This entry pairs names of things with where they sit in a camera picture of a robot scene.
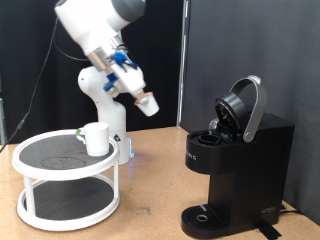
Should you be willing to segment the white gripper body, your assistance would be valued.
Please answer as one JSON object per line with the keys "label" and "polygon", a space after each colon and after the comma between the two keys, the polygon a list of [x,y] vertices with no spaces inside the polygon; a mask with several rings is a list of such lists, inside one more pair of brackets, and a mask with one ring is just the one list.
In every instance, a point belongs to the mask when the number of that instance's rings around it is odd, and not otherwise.
{"label": "white gripper body", "polygon": [[105,90],[111,95],[127,92],[135,97],[146,86],[141,69],[133,62],[124,60],[122,65],[114,63],[107,75]]}

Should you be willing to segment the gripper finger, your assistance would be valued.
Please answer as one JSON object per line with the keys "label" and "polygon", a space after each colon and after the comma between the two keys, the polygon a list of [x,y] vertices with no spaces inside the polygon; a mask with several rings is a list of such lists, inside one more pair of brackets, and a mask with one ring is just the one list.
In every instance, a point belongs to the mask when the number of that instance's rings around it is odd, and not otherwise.
{"label": "gripper finger", "polygon": [[139,93],[135,95],[135,103],[145,105],[148,103],[147,94],[141,90]]}

